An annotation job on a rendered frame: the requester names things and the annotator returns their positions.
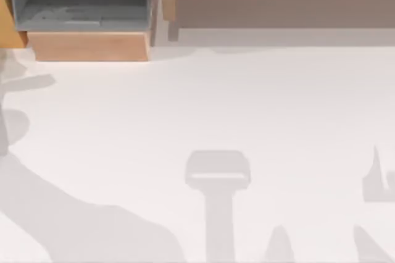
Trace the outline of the wooden cupboard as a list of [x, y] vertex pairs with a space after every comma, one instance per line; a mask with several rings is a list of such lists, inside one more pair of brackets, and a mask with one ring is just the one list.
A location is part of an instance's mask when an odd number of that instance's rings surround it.
[[0, 49], [25, 48], [27, 43], [27, 33], [15, 29], [12, 1], [0, 0]]

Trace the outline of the pale wooden drawer front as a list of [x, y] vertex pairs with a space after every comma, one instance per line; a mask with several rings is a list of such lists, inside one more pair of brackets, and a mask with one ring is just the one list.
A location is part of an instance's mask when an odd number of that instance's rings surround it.
[[37, 61], [148, 61], [150, 32], [29, 32]]

